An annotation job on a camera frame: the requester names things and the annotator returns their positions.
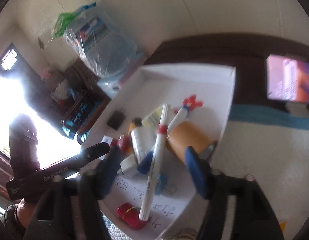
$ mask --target small white box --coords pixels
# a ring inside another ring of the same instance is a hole
[[[92,127],[82,148],[100,142],[104,135],[118,138],[120,134],[128,132],[132,118],[144,118],[163,103],[180,108],[183,100],[193,94],[197,95],[197,100],[203,101],[204,105],[191,112],[190,121],[201,127],[209,137],[220,142],[228,120],[234,84],[235,68],[229,66],[182,63],[141,67],[109,103]],[[125,109],[126,119],[119,130],[115,131],[106,123],[114,110],[122,108]],[[96,162],[98,160],[88,165],[89,168],[96,165]],[[161,237],[195,196],[195,187],[187,168],[169,152],[165,154],[161,173],[168,177],[168,184],[176,186],[177,191],[173,195],[154,196],[150,212],[151,222],[140,231],[131,229],[119,219],[116,210],[125,202],[130,202],[136,208],[141,207],[146,189],[146,175],[138,174],[133,178],[118,176],[110,194],[99,202],[104,215],[134,240]],[[202,217],[196,219],[200,224]]]

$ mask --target red item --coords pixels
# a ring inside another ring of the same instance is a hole
[[[139,212],[128,202],[119,206],[117,214],[135,230],[140,230],[148,224],[148,221],[142,221],[139,219]]]
[[[118,147],[124,154],[127,154],[127,150],[130,146],[130,138],[126,135],[121,134],[118,140]]]
[[[191,95],[188,98],[185,98],[183,100],[183,105],[188,106],[190,108],[190,111],[193,111],[197,107],[202,107],[203,102],[202,101],[196,101],[197,95]]]
[[[112,139],[110,146],[117,146],[118,145],[118,140],[117,139]]]
[[[158,134],[167,134],[168,126],[166,124],[160,124]]]

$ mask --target white wall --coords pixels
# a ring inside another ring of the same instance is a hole
[[[11,43],[39,75],[43,69],[50,66],[41,55],[39,46],[34,46],[17,25],[13,25],[0,36],[0,57]]]
[[[76,57],[62,39],[50,42],[60,12],[96,1],[120,22],[148,56],[165,40],[204,33],[246,32],[309,45],[309,18],[297,0],[17,0],[17,22],[40,37],[50,64],[64,70]]]
[[[16,0],[9,0],[0,13],[0,36],[16,24]]]

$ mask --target white tube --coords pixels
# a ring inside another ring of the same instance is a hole
[[[167,140],[167,115],[168,115],[168,104],[164,104],[160,119],[159,131],[154,146],[152,163],[147,181],[147,189],[145,191],[145,195],[142,200],[141,210],[139,214],[139,219],[142,221],[147,221],[149,219],[151,204],[155,193],[155,188],[158,182],[161,163],[163,159],[163,152]]]
[[[131,132],[131,141],[138,164],[140,164],[152,145],[155,144],[153,132],[144,126],[137,127]]]

